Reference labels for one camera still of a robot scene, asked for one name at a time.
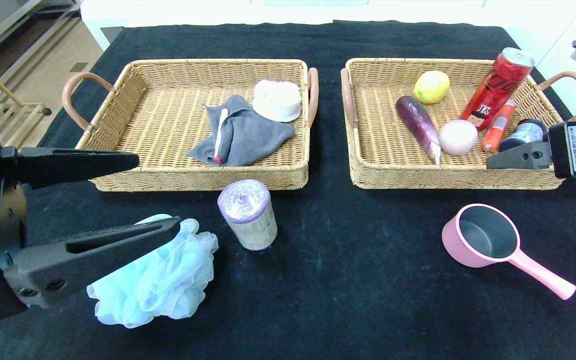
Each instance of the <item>wicker basket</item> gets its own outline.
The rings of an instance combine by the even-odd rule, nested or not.
[[[109,92],[87,123],[71,106],[83,78]],[[252,166],[213,167],[188,152],[210,136],[204,104],[215,107],[233,94],[252,101],[260,80],[288,81],[301,89],[301,115],[291,121],[294,136]],[[125,66],[114,86],[93,73],[78,73],[64,87],[64,109],[84,134],[76,149],[128,151],[139,166],[91,180],[100,191],[220,191],[243,179],[268,189],[301,189],[308,182],[310,133],[319,97],[318,74],[293,59],[139,60]]]
[[[395,102],[412,94],[426,71],[443,71],[450,91],[437,104],[425,105],[437,130],[456,119],[487,75],[493,61],[464,59],[355,58],[341,71],[343,109],[352,183],[362,189],[555,189],[562,183],[553,167],[542,170],[487,170],[487,154],[480,150],[483,132],[466,155],[441,154],[441,164],[426,157],[413,134],[400,119]],[[539,119],[547,126],[562,118],[544,96],[543,89],[560,73],[537,85],[528,76],[512,98],[517,107],[508,136],[522,119]]]

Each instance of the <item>red can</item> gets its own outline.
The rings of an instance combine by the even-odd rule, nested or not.
[[[504,48],[459,118],[473,123],[478,131],[485,130],[533,66],[535,60],[530,53],[514,47]]]

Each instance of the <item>gray cloth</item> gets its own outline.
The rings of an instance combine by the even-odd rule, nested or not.
[[[217,164],[213,155],[222,109],[228,109],[228,117],[221,126],[221,145],[217,152],[223,163]],[[292,125],[257,114],[242,96],[236,94],[222,105],[206,106],[206,112],[212,134],[190,150],[188,156],[214,167],[250,166],[275,152],[295,134]]]

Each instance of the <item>white cup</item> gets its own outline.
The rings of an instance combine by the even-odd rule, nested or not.
[[[302,113],[299,86],[289,81],[261,80],[254,85],[252,108],[272,121],[288,123]]]

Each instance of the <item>pink saucepan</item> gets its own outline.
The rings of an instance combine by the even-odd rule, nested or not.
[[[564,300],[576,290],[575,285],[521,251],[517,227],[506,214],[492,206],[471,203],[462,207],[443,227],[441,239],[450,256],[467,267],[509,262]]]

